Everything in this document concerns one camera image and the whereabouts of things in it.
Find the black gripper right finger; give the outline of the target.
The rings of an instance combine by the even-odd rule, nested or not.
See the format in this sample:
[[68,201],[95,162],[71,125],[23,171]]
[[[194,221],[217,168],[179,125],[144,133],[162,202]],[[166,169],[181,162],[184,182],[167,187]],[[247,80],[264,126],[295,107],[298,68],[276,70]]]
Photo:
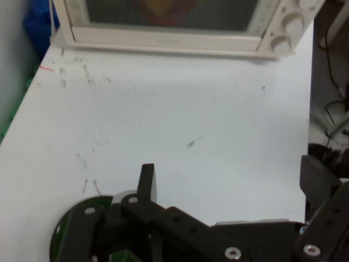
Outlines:
[[304,155],[299,185],[314,215],[293,246],[295,260],[348,261],[348,182]]

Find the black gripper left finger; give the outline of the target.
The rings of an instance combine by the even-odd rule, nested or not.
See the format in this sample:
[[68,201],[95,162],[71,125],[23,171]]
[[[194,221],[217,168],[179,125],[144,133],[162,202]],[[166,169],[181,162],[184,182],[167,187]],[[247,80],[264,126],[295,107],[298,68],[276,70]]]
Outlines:
[[71,209],[65,261],[241,261],[242,248],[175,208],[163,208],[155,168],[144,164],[135,193],[105,204],[102,197]]

